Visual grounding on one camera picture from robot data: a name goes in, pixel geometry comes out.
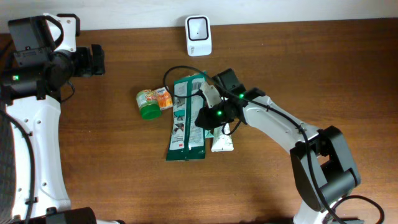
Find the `white tube gold cap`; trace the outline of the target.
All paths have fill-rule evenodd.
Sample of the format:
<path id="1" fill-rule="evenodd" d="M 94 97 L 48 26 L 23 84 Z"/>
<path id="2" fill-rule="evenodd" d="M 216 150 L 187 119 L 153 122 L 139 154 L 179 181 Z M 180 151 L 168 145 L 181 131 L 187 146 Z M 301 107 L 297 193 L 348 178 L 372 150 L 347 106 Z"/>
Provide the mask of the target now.
<path id="1" fill-rule="evenodd" d="M 230 132 L 229 125 L 227 124 L 224 128 L 220 126 L 214 129 L 214 137 L 211 145 L 212 152 L 225 152 L 234 150 L 232 137 L 223 134 L 222 130 L 226 131 L 227 133 Z"/>

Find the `green white 3M bag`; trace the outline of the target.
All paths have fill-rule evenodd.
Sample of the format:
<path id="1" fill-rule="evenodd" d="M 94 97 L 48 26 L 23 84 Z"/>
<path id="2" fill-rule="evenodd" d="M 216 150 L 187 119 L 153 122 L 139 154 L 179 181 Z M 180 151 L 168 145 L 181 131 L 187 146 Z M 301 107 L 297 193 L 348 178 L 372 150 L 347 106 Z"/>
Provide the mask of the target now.
<path id="1" fill-rule="evenodd" d="M 205 130 L 196 126 L 198 112 L 205 102 L 197 95 L 206 78 L 194 74 L 174 82 L 173 126 L 168 161 L 200 160 L 206 156 Z"/>

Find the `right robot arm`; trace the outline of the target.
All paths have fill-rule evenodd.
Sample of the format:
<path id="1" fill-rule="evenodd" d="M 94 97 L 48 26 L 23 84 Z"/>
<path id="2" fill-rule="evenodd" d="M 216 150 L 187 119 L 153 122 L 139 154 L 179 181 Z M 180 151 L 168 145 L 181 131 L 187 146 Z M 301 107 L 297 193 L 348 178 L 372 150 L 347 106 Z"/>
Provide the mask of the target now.
<path id="1" fill-rule="evenodd" d="M 343 133 L 334 126 L 320 129 L 307 124 L 278 107 L 262 90 L 245 89 L 230 68 L 211 81 L 197 93 L 207 105 L 195 124 L 210 130 L 238 119 L 269 136 L 290 155 L 303 200 L 293 223 L 336 223 L 329 210 L 361 183 Z"/>

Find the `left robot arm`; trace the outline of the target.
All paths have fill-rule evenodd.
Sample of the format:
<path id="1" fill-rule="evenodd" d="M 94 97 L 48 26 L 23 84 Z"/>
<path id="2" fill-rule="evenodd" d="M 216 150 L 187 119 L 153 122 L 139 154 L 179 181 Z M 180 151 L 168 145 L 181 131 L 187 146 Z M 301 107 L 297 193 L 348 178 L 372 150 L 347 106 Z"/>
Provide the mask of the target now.
<path id="1" fill-rule="evenodd" d="M 62 87 L 105 73 L 98 44 L 78 47 L 80 18 L 49 13 L 8 22 L 1 71 L 1 222 L 97 223 L 72 208 L 62 174 L 58 128 Z"/>

